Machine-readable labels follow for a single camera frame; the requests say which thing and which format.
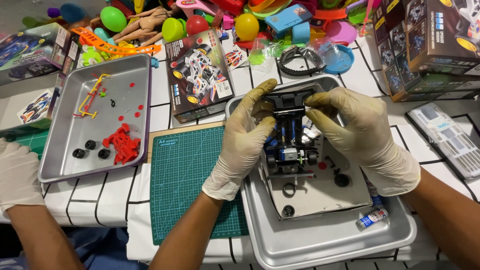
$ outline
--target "aluminum tray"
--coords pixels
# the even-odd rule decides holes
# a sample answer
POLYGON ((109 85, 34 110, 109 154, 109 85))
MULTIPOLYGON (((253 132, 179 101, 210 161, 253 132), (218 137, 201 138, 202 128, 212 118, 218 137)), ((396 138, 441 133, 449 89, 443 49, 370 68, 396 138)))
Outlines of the aluminum tray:
POLYGON ((150 61, 150 56, 142 53, 76 69, 68 74, 40 162, 40 182, 49 184, 75 179, 134 166, 143 161, 147 153, 150 117, 150 61), (79 113, 79 106, 97 82, 92 74, 111 75, 111 80, 103 79, 100 87, 105 87, 106 96, 96 96, 92 102, 88 111, 97 111, 95 118, 88 115, 73 117, 73 113, 79 113), (135 83, 135 86, 130 87, 130 83, 135 83), (116 103, 114 108, 110 106, 110 99, 116 103), (134 116, 137 111, 140 112, 140 117, 134 116), (123 116, 124 120, 120 122, 119 116, 123 116), (122 123, 130 126, 132 139, 140 138, 142 142, 136 159, 125 165, 113 165, 115 150, 112 144, 109 148, 110 156, 106 160, 100 159, 97 154, 104 148, 102 140, 120 128, 122 123), (96 148, 87 150, 82 159, 74 158, 72 152, 77 148, 85 149, 87 140, 96 141, 96 148))
MULTIPOLYGON (((325 92, 341 85, 335 76, 322 74, 280 85, 275 91, 316 83, 325 92)), ((242 97, 228 102, 227 118, 242 97)), ((398 196, 387 198, 388 218, 360 232, 355 221, 372 211, 370 207, 280 221, 255 169, 242 181, 241 194, 253 253, 265 270, 304 269, 366 256, 408 246, 417 235, 416 223, 398 196)))

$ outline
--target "watch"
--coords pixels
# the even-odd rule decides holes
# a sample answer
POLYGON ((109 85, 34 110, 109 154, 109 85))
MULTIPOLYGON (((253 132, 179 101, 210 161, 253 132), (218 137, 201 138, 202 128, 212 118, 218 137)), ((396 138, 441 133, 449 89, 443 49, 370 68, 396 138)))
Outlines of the watch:
POLYGON ((325 62, 322 58, 316 54, 313 50, 307 48, 299 48, 297 45, 292 45, 290 48, 285 49, 280 56, 280 70, 291 76, 305 76, 315 72, 323 71, 326 68, 325 62), (286 62, 293 59, 295 55, 301 55, 307 60, 311 60, 315 63, 315 67, 307 70, 293 70, 285 66, 286 62))

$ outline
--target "white tablecloth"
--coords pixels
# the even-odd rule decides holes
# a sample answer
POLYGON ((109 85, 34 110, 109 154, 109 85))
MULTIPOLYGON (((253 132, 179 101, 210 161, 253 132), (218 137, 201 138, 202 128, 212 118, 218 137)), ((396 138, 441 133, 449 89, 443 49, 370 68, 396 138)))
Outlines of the white tablecloth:
MULTIPOLYGON (((382 75, 381 64, 376 48, 369 47, 370 41, 358 38, 350 45, 353 48, 355 62, 351 69, 339 75, 345 87, 359 93, 377 97, 387 102, 389 122, 394 140, 408 149, 420 164, 433 175, 451 187, 478 202, 480 198, 480 181, 456 178, 443 160, 420 136, 416 129, 404 117, 409 109, 421 102, 392 103, 386 94, 386 82, 382 75)), ((229 51, 232 39, 222 42, 224 51, 229 51)), ((160 67, 152 70, 152 100, 150 104, 150 131, 165 130, 173 127, 216 122, 225 119, 220 113, 208 118, 186 124, 171 117, 167 87, 167 67, 165 51, 155 55, 160 60, 160 67)), ((302 58, 294 59, 288 64, 290 68, 307 66, 302 58)), ((302 77, 291 77, 274 67, 268 74, 252 70, 247 64, 230 72, 236 96, 246 94, 262 81, 275 78, 279 84, 288 83, 302 77)), ((436 103, 470 134, 472 140, 480 145, 480 108, 474 100, 440 100, 436 103)), ((102 173, 57 184, 43 186, 43 193, 48 209, 54 218, 67 226, 127 226, 130 241, 127 255, 130 259, 150 261, 157 246, 152 244, 149 205, 149 164, 102 173)), ((444 259, 438 246, 432 241, 420 219, 415 214, 418 234, 410 246, 373 254, 316 269, 405 269, 420 260, 444 259)), ((0 222, 8 222, 0 217, 0 222)), ((209 242, 204 263, 216 264, 214 268, 204 265, 203 269, 260 269, 255 263, 248 236, 228 239, 215 239, 209 242)))

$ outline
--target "forearm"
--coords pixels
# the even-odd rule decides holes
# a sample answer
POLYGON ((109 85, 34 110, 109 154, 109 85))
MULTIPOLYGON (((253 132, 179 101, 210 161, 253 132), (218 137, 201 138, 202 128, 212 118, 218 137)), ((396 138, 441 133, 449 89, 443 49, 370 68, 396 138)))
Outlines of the forearm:
POLYGON ((197 270, 223 200, 200 192, 185 214, 168 233, 150 264, 151 270, 197 270))
POLYGON ((83 264, 45 206, 16 205, 7 210, 31 270, 82 270, 83 264))
POLYGON ((403 195, 447 255, 463 269, 480 269, 480 205, 421 169, 421 180, 403 195))

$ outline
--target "blue plastic dish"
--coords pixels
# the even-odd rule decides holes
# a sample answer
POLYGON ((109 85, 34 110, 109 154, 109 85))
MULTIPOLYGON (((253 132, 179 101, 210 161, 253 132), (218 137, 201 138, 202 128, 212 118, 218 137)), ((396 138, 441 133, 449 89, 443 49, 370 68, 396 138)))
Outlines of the blue plastic dish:
POLYGON ((324 70, 325 73, 343 73, 349 70, 355 61, 355 56, 353 55, 352 49, 340 44, 337 44, 336 46, 341 55, 338 56, 336 53, 327 53, 324 55, 324 60, 327 64, 327 68, 324 70))

